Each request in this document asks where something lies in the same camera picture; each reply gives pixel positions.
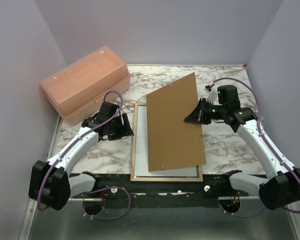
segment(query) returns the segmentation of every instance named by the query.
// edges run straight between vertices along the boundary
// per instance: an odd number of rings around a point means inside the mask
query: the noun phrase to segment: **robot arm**
[[[270,210],[299,201],[300,185],[260,135],[256,114],[248,107],[241,108],[237,88],[233,85],[220,86],[217,89],[217,96],[220,105],[214,105],[213,98],[201,98],[197,107],[184,119],[184,122],[208,125],[212,120],[223,120],[248,144],[260,161],[267,177],[266,179],[247,175],[240,170],[231,171],[227,173],[231,187],[259,197]],[[261,132],[300,179],[300,168],[296,168],[283,156],[262,127]]]
[[[119,106],[104,101],[100,111],[82,122],[78,133],[60,152],[46,162],[37,161],[33,165],[28,193],[31,199],[38,199],[40,188],[44,184],[40,202],[55,210],[60,210],[69,198],[90,192],[97,186],[100,178],[96,174],[85,171],[70,177],[70,173],[83,155],[99,141],[105,140],[105,136],[109,141],[133,136],[126,113],[122,115],[119,113],[119,116],[103,124],[110,120],[119,111],[118,109]],[[43,183],[44,177],[53,165],[51,173]]]

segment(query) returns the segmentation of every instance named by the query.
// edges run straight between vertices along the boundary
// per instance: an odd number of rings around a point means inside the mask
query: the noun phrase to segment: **white wall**
[[[0,0],[0,240],[19,236],[31,168],[57,120],[39,82],[65,65],[35,3]]]
[[[35,0],[68,63],[246,64],[283,0]]]
[[[266,131],[300,167],[300,0],[282,3],[247,73],[261,98]]]

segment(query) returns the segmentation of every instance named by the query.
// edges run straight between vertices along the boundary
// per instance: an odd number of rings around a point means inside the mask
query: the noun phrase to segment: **marble countertop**
[[[130,89],[123,97],[121,112],[127,113],[133,129],[135,103],[146,102],[146,95],[188,74],[195,73],[197,91],[200,97],[207,96],[204,87],[212,80],[221,77],[233,77],[250,85],[243,66],[140,66],[128,67],[131,73]],[[253,95],[243,85],[231,80],[224,80],[219,85],[233,84],[238,88],[241,105],[256,110]],[[55,152],[60,151],[77,133],[81,124],[69,125],[63,121],[57,138]],[[203,174],[223,174],[238,169],[247,174],[264,174],[261,164],[247,144],[232,131],[219,123],[202,126],[206,165]],[[115,141],[101,141],[92,147],[74,167],[74,173],[89,171],[100,174],[130,174],[132,160],[132,137]]]

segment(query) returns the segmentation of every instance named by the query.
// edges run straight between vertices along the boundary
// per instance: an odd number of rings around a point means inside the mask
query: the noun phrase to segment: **plastic storage container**
[[[104,46],[42,80],[40,85],[60,116],[75,125],[100,109],[108,91],[127,91],[130,74],[126,62]],[[111,93],[106,100],[117,97]]]

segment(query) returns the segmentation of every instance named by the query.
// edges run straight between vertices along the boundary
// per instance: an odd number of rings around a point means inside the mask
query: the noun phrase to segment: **container lid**
[[[125,61],[104,46],[42,80],[40,84],[64,117],[90,103],[128,75]]]

